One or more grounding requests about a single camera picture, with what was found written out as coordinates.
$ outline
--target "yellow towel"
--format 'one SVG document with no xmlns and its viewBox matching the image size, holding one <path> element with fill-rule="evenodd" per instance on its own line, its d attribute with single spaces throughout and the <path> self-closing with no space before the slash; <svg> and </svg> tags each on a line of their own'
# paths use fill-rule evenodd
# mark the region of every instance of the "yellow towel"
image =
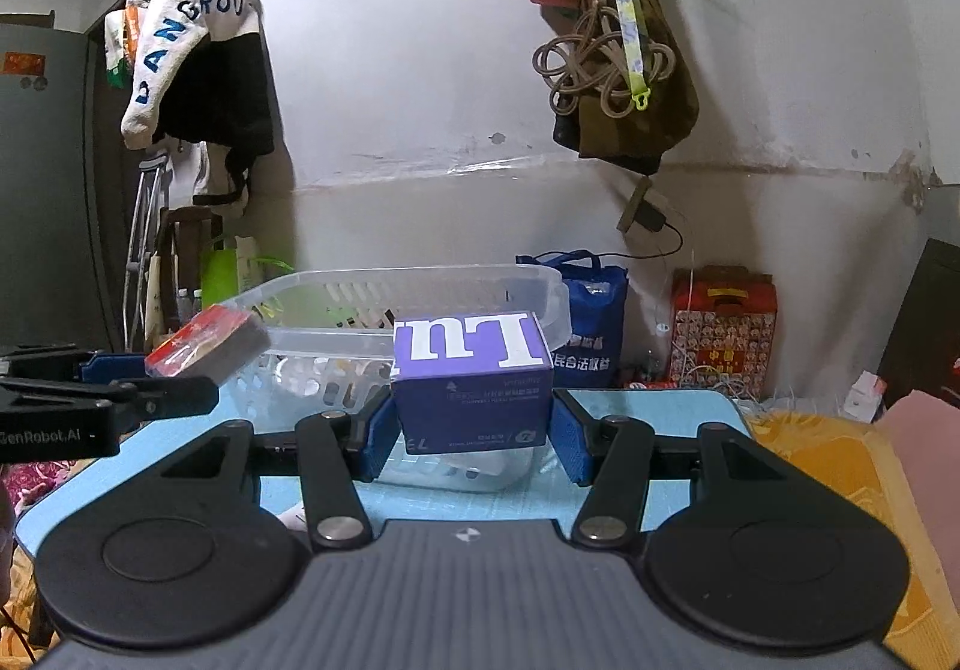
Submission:
<svg viewBox="0 0 960 670">
<path fill-rule="evenodd" d="M 910 584 L 886 646 L 916 670 L 960 662 L 960 616 L 893 447 L 867 424 L 798 412 L 746 418 L 757 442 L 862 507 L 901 539 Z"/>
</svg>

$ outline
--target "metal crutch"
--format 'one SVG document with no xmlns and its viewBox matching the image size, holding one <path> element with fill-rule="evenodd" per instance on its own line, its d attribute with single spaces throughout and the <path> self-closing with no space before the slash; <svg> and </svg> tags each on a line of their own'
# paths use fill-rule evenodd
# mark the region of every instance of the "metal crutch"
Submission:
<svg viewBox="0 0 960 670">
<path fill-rule="evenodd" d="M 123 343 L 124 350 L 128 353 L 133 351 L 137 328 L 143 325 L 146 318 L 143 296 L 150 265 L 150 249 L 157 230 L 160 184 L 167 168 L 167 160 L 167 153 L 161 152 L 155 158 L 140 163 L 140 181 L 136 187 L 136 203 L 133 204 L 133 222 L 127 244 L 127 271 L 123 283 Z M 131 309 L 130 288 L 133 276 L 136 276 L 136 296 Z"/>
</svg>

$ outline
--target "gray ribbed surface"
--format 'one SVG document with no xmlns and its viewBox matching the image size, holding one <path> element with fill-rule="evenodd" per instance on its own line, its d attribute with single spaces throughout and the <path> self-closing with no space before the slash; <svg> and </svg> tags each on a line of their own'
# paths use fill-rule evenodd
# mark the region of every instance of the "gray ribbed surface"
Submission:
<svg viewBox="0 0 960 670">
<path fill-rule="evenodd" d="M 470 542 L 458 531 L 479 531 Z M 45 670 L 893 670 L 877 646 L 765 659 L 661 614 L 627 563 L 578 551 L 549 521 L 397 521 L 321 555 L 272 616 L 217 646 L 117 657 L 68 643 Z"/>
</svg>

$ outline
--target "light blue tabletop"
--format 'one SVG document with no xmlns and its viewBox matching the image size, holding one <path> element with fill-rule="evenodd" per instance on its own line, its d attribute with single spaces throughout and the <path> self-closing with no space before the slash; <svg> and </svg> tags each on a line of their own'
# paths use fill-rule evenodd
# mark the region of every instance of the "light blue tabletop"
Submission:
<svg viewBox="0 0 960 670">
<path fill-rule="evenodd" d="M 656 433 L 695 436 L 707 421 L 722 421 L 747 433 L 736 408 L 714 391 L 575 391 L 577 400 L 594 417 L 630 415 L 649 423 Z M 88 505 L 110 488 L 173 453 L 184 443 L 237 414 L 227 392 L 212 414 L 197 418 L 157 421 L 120 446 L 120 454 L 100 459 L 76 478 L 64 483 L 32 507 L 16 525 L 16 537 L 32 557 L 40 542 L 61 520 Z M 456 491 L 357 483 L 357 491 L 379 531 L 388 518 L 450 519 L 464 521 L 556 518 L 565 533 L 587 498 L 589 490 L 573 486 L 550 448 L 534 457 L 534 472 L 499 493 L 466 494 Z M 296 478 L 262 478 L 260 505 L 280 513 L 301 500 Z M 656 529 L 666 518 L 689 504 L 688 481 L 654 481 L 650 484 L 642 529 Z"/>
</svg>

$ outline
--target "metal screw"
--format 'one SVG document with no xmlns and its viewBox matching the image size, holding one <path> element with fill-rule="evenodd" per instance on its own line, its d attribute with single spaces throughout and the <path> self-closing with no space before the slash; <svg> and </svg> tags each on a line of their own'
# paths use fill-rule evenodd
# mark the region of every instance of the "metal screw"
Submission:
<svg viewBox="0 0 960 670">
<path fill-rule="evenodd" d="M 613 515 L 594 515 L 580 525 L 580 534 L 598 542 L 616 540 L 627 534 L 627 525 Z"/>
<path fill-rule="evenodd" d="M 352 515 L 334 515 L 317 524 L 317 534 L 330 542 L 352 540 L 363 531 L 363 524 Z"/>
</svg>

